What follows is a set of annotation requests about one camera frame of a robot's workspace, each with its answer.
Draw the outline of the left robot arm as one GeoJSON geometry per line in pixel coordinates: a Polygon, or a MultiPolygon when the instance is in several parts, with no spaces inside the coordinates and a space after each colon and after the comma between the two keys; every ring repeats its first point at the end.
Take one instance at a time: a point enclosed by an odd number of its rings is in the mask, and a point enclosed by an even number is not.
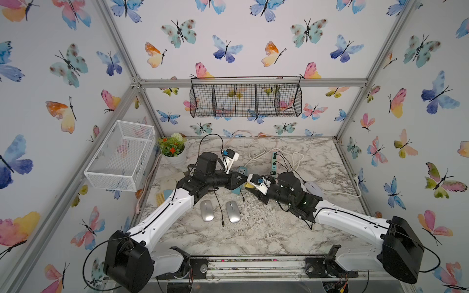
{"type": "Polygon", "coordinates": [[[190,166],[192,174],[180,179],[172,195],[146,219],[128,230],[116,231],[107,243],[103,272],[131,293],[140,292],[151,278],[173,275],[186,278],[191,272],[188,253],[172,247],[155,253],[166,231],[211,189],[234,190],[247,177],[231,167],[239,154],[231,149],[218,155],[204,152],[190,166]]]}

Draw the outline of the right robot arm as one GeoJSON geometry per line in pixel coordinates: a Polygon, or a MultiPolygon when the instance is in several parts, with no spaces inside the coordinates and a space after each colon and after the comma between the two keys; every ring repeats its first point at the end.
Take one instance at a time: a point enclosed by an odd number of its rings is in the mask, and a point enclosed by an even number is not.
{"type": "Polygon", "coordinates": [[[289,206],[300,220],[328,225],[367,242],[367,247],[333,249],[333,262],[341,270],[384,271],[401,282],[417,282],[425,248],[403,218],[386,220],[342,208],[324,199],[316,183],[304,183],[291,172],[277,178],[251,174],[247,189],[261,201],[289,206]]]}

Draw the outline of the grey mouse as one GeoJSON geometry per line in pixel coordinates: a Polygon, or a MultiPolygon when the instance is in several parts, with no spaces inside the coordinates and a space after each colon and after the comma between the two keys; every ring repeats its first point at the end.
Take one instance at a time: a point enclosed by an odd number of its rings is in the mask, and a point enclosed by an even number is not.
{"type": "Polygon", "coordinates": [[[229,221],[238,223],[241,220],[241,213],[236,201],[228,201],[225,205],[229,221]]]}

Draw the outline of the silver mouse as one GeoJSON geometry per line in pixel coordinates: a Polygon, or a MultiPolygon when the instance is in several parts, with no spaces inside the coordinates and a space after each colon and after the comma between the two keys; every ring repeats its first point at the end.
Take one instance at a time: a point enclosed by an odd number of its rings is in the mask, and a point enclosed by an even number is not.
{"type": "Polygon", "coordinates": [[[204,222],[211,222],[214,220],[214,209],[210,200],[204,200],[201,202],[200,212],[204,222]]]}

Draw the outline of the blue power strip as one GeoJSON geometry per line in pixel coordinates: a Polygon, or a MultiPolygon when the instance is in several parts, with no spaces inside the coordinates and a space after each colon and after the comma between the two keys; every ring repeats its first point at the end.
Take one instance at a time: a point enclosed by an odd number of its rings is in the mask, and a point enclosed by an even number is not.
{"type": "MultiPolygon", "coordinates": [[[[245,175],[245,176],[248,176],[249,175],[249,171],[247,169],[247,167],[243,167],[243,166],[240,166],[238,168],[238,173],[242,174],[242,175],[245,175]]],[[[244,188],[245,186],[245,183],[243,183],[241,186],[239,186],[238,188],[236,188],[235,190],[232,191],[233,194],[236,194],[236,195],[240,195],[241,194],[241,191],[242,189],[244,188]]]]}

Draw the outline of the pink power strip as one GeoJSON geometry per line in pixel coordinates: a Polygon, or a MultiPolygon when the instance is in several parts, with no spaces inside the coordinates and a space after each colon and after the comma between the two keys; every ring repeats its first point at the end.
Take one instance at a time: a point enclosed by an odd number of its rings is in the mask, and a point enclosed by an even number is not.
{"type": "Polygon", "coordinates": [[[271,156],[271,175],[277,175],[278,174],[278,166],[277,166],[277,152],[274,151],[272,152],[271,156]]]}

